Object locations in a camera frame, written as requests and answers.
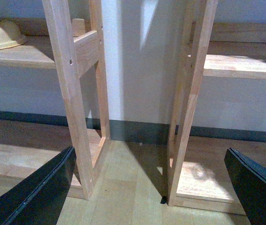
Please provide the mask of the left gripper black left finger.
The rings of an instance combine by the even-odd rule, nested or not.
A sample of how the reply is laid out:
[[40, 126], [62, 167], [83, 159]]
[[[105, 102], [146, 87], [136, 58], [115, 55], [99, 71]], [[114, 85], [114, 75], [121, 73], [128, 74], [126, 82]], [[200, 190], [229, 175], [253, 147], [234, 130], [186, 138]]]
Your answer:
[[76, 164], [72, 146], [0, 196], [0, 225], [55, 225]]

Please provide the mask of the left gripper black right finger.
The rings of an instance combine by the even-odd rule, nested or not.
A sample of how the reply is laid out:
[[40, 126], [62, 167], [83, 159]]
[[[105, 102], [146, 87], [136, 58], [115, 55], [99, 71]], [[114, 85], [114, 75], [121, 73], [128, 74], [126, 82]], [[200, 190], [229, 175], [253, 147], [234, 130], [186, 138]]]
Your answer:
[[233, 189], [252, 225], [266, 225], [266, 168], [229, 148], [224, 162]]

